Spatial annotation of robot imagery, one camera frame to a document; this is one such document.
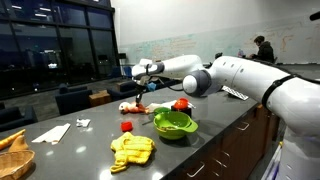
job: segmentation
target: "table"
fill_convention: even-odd
[[[111,96],[107,90],[89,96],[91,107],[100,106],[111,102]]]
[[[31,150],[35,151],[35,168],[29,171],[27,179],[161,179],[174,171],[179,165],[194,155],[241,117],[256,107],[257,102],[248,99],[242,101],[229,98],[226,92],[212,94],[205,98],[189,97],[183,92],[167,88],[146,93],[142,103],[163,103],[186,97],[196,106],[192,118],[199,128],[195,133],[177,141],[168,141],[158,136],[154,130],[152,115],[126,114],[118,111],[121,102],[134,101],[134,97],[109,104],[86,109],[76,113],[56,117],[15,130],[0,133],[0,139],[25,128],[26,140]],[[76,118],[82,115],[91,119],[89,128],[76,127]],[[120,123],[132,121],[133,135],[146,136],[154,140],[156,150],[151,154],[146,165],[131,164],[124,172],[111,174],[109,168],[114,164],[112,140],[120,137]],[[57,145],[35,144],[31,141],[57,125],[70,123],[71,127]]]

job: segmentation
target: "wall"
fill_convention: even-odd
[[[141,58],[168,59],[197,54],[204,63],[214,55],[256,53],[264,35],[278,62],[320,63],[320,1],[308,0],[111,0],[120,53],[126,64]]]

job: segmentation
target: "cabinet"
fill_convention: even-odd
[[[173,179],[245,180],[270,147],[277,117],[259,105],[229,129],[217,144],[205,147]]]

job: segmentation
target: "person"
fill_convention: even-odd
[[[257,59],[274,63],[273,48],[269,41],[264,41],[264,36],[258,36],[253,41],[258,47],[258,54],[251,54],[250,59]]]

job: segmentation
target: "red object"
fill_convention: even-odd
[[[121,123],[121,130],[123,132],[125,131],[131,131],[133,129],[132,123],[130,121],[125,121]]]
[[[177,102],[173,105],[173,107],[174,107],[175,109],[186,109],[186,108],[188,108],[188,103],[189,103],[188,99],[186,99],[186,98],[180,98],[180,99],[178,99]]]

